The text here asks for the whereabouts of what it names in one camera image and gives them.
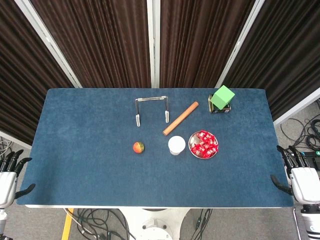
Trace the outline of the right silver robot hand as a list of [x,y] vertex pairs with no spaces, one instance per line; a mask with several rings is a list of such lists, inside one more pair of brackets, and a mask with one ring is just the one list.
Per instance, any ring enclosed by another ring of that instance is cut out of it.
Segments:
[[282,192],[294,196],[297,202],[303,205],[317,205],[320,203],[320,178],[307,157],[295,147],[289,149],[277,145],[286,166],[286,173],[290,179],[290,186],[281,184],[277,177],[270,176],[273,184]]

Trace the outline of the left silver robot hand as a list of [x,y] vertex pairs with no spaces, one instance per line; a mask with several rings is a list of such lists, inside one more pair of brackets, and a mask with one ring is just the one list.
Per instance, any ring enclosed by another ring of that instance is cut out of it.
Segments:
[[8,208],[14,200],[29,194],[36,186],[32,183],[28,188],[16,191],[18,177],[24,165],[31,161],[31,157],[25,157],[18,162],[23,149],[10,152],[0,161],[0,209]]

